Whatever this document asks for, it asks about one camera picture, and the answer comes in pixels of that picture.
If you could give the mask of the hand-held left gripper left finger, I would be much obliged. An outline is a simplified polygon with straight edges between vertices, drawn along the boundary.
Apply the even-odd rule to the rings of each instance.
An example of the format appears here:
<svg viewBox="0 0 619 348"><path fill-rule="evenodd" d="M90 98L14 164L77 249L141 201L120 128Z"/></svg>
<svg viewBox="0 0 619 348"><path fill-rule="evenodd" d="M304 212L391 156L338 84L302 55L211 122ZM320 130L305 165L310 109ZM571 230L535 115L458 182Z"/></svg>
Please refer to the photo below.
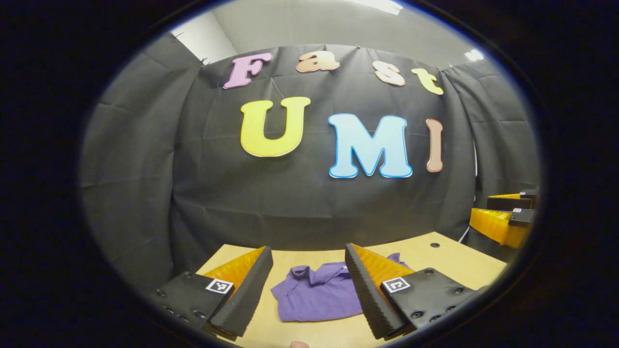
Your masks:
<svg viewBox="0 0 619 348"><path fill-rule="evenodd" d="M209 335L242 337L273 267L272 249L262 246L201 275L183 272L153 292L164 314Z"/></svg>

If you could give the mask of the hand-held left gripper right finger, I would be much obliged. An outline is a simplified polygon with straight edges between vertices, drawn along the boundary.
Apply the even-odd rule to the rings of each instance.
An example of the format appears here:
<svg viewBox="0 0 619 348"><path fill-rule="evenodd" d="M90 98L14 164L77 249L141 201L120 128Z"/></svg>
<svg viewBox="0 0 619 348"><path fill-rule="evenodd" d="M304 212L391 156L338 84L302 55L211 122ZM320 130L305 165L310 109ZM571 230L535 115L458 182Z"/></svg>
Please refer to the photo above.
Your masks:
<svg viewBox="0 0 619 348"><path fill-rule="evenodd" d="M354 243L346 244L345 264L376 339L418 331L478 297L438 269L412 271Z"/></svg>

